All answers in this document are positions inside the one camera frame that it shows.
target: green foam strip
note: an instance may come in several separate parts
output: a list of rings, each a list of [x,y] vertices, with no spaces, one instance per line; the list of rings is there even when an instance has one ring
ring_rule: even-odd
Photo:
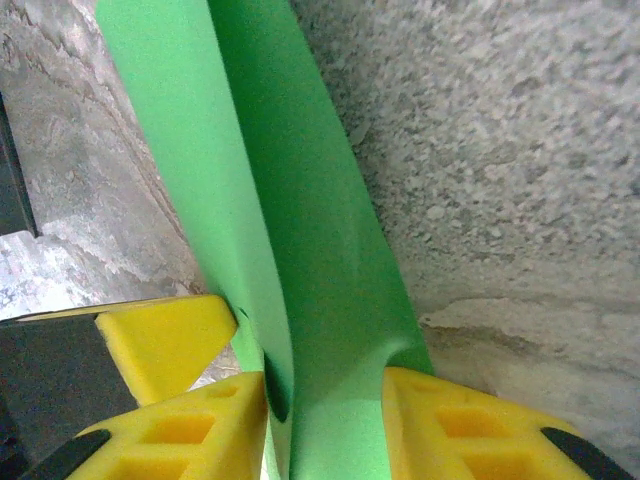
[[[386,480],[382,369],[432,372],[396,263],[286,0],[209,8],[97,17],[241,364],[266,370],[281,477]]]

